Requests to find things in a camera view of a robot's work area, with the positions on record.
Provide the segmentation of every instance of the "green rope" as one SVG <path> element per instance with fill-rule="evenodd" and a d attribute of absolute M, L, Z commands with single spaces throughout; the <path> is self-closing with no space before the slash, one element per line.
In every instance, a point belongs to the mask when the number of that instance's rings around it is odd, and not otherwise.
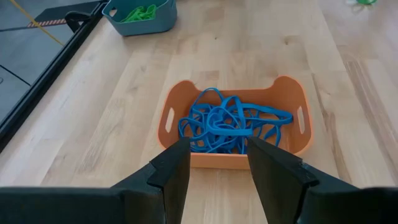
<path fill-rule="evenodd" d="M 356 0 L 360 4 L 373 4 L 377 2 L 377 0 Z"/>
<path fill-rule="evenodd" d="M 134 22 L 155 19 L 156 6 L 150 5 L 147 9 L 144 6 L 135 8 L 129 15 L 120 22 Z"/>

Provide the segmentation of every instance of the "orange plastic tray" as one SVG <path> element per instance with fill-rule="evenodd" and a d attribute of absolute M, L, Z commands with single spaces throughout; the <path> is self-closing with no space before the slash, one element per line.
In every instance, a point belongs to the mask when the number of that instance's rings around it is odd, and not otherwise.
<path fill-rule="evenodd" d="M 191 105 L 200 93 L 201 90 L 196 89 L 195 85 L 188 80 L 179 82 L 169 91 L 158 128 L 159 143 L 164 149 L 178 141 L 178 121 L 188 115 Z M 300 155 L 311 145 L 312 121 L 307 98 L 301 84 L 293 78 L 278 77 L 271 87 L 263 90 L 221 90 L 221 93 L 225 97 L 237 95 L 245 103 L 272 106 L 291 112 L 293 122 L 282 126 L 279 147 L 292 154 Z M 215 92 L 210 91 L 202 96 L 199 103 L 219 105 L 220 99 Z M 171 109 L 174 111 L 174 116 L 169 118 Z M 275 136 L 267 141 L 274 144 Z M 247 155 L 242 154 L 193 152 L 191 153 L 191 167 L 249 169 L 249 161 Z"/>

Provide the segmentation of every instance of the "blue elastic band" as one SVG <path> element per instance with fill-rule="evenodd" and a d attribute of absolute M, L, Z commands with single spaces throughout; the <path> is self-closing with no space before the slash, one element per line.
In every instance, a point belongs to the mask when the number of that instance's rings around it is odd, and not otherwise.
<path fill-rule="evenodd" d="M 208 103 L 198 103 L 198 100 L 208 91 L 215 91 L 220 100 L 219 106 Z M 278 119 L 260 118 L 262 114 L 273 114 Z M 246 139 L 262 134 L 265 124 L 274 125 L 268 130 L 263 140 L 276 134 L 275 145 L 280 142 L 280 127 L 293 121 L 293 115 L 287 111 L 277 110 L 270 106 L 260 106 L 253 103 L 242 103 L 237 96 L 224 98 L 216 88 L 207 88 L 201 92 L 193 102 L 189 114 L 178 122 L 181 137 L 185 136 L 185 129 L 189 126 L 192 152 L 212 153 L 246 153 Z"/>

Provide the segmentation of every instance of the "light wood surface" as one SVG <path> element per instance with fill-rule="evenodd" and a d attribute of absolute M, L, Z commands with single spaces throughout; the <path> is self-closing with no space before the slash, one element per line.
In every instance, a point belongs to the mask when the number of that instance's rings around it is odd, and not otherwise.
<path fill-rule="evenodd" d="M 330 14 L 353 13 L 342 2 L 322 6 L 332 22 Z M 0 184 L 109 187 L 161 151 L 160 111 L 178 81 L 266 88 L 278 75 L 307 93 L 314 144 L 305 162 L 358 187 L 398 183 L 392 39 L 373 32 L 366 38 L 380 52 L 358 42 L 345 51 L 341 34 L 337 47 L 317 0 L 177 0 L 177 8 L 162 34 L 121 37 L 102 19 L 0 154 Z M 337 36 L 349 30 L 336 24 Z M 191 170 L 183 223 L 265 222 L 249 171 Z"/>

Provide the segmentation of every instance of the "blue bin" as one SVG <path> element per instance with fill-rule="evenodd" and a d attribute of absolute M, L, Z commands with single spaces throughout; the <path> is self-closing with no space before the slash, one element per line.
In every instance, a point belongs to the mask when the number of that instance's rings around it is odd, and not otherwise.
<path fill-rule="evenodd" d="M 145 21 L 120 22 L 139 6 L 157 6 L 155 18 Z M 111 10 L 116 13 L 110 16 Z M 165 32 L 171 29 L 177 19 L 175 0 L 110 0 L 102 10 L 102 14 L 112 23 L 121 35 L 139 35 Z"/>

